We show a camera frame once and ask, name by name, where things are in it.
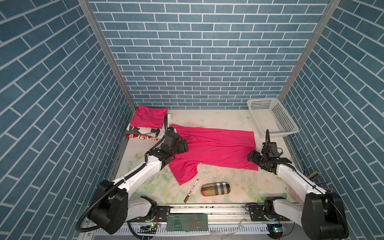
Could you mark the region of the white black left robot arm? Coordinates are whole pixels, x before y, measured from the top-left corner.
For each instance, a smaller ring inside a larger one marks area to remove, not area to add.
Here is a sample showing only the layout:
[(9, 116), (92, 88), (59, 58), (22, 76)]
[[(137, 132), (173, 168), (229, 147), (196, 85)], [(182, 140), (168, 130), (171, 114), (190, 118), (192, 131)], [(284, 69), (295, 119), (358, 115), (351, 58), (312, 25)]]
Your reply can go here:
[(141, 165), (113, 181), (102, 181), (93, 196), (92, 203), (80, 216), (75, 229), (86, 233), (103, 229), (108, 234), (116, 233), (124, 223), (136, 219), (154, 218), (157, 205), (152, 199), (142, 196), (129, 203), (129, 198), (147, 179), (160, 172), (177, 154), (188, 152), (187, 141), (164, 118), (165, 134), (144, 155)]

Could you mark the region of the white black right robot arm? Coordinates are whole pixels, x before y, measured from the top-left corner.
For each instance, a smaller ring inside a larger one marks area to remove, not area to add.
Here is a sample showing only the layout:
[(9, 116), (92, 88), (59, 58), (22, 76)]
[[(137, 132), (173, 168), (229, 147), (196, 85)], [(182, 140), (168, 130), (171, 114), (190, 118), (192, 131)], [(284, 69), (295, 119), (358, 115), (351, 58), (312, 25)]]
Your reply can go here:
[(260, 152), (251, 151), (248, 161), (284, 180), (302, 200), (293, 203), (283, 197), (268, 197), (264, 201), (264, 217), (268, 221), (286, 218), (301, 226), (311, 240), (342, 240), (349, 237), (349, 227), (342, 198), (316, 185), (292, 162), (282, 157), (275, 142), (266, 132)]

